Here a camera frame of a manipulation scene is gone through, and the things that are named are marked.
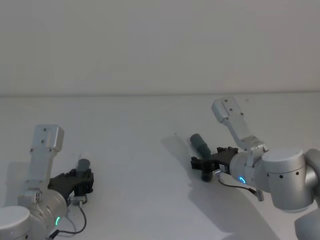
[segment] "cable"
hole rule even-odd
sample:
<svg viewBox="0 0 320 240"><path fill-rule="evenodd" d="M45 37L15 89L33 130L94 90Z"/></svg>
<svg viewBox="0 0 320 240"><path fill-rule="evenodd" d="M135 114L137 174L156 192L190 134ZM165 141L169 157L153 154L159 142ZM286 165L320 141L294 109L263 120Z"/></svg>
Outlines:
<svg viewBox="0 0 320 240"><path fill-rule="evenodd" d="M65 231L65 230L57 229L49 236L48 239L49 240L53 240L60 233L73 234L73 235L82 233L85 230L86 226L87 226L87 217L86 217L86 214L85 214L84 210L82 209L81 205L79 205L79 209L80 209L80 211L81 211L81 213L83 215L83 218L84 218L84 226L83 226L83 228L81 230L79 230L79 231Z"/></svg>
<svg viewBox="0 0 320 240"><path fill-rule="evenodd" d="M245 189L248 190L250 193L252 193L253 195L256 195L255 190L253 190L252 188L248 188L248 187L244 187L244 186L234 186L234 185L228 185L223 183L220 179L218 179L219 183L222 184L223 186L229 187L229 188L235 188L235 189Z"/></svg>

